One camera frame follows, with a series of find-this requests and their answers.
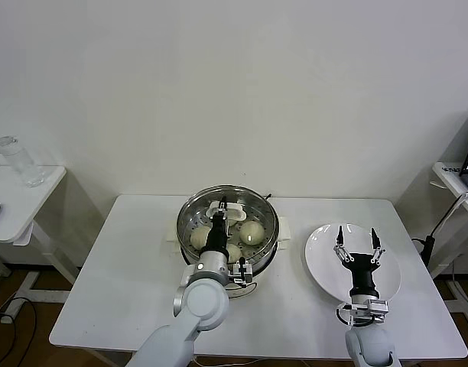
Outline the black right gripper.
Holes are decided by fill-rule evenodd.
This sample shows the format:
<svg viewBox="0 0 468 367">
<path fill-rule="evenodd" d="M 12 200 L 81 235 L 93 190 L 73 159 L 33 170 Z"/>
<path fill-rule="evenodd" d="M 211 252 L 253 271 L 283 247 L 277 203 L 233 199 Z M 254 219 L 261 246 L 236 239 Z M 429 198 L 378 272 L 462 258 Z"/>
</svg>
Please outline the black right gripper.
<svg viewBox="0 0 468 367">
<path fill-rule="evenodd" d="M 350 297 L 356 295 L 367 295 L 378 297 L 372 273 L 380 266 L 380 258 L 386 252 L 382 247 L 381 240 L 374 228 L 371 228 L 372 255 L 349 253 L 344 246 L 343 227 L 339 226 L 336 236 L 336 244 L 333 247 L 343 267 L 348 269 L 352 275 L 353 287 L 349 291 Z"/>
</svg>

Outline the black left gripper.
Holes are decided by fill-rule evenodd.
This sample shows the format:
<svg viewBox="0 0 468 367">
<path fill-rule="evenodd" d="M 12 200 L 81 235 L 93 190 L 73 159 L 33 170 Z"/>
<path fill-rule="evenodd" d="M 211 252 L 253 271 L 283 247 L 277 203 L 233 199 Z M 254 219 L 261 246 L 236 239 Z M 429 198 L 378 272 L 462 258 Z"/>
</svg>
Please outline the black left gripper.
<svg viewBox="0 0 468 367">
<path fill-rule="evenodd" d="M 201 248 L 201 252 L 227 252 L 227 227 L 224 219 L 224 209 L 228 208 L 226 196 L 223 196 L 219 201 L 219 208 L 213 214 L 211 219 L 212 228 L 208 233 L 205 246 Z"/>
</svg>

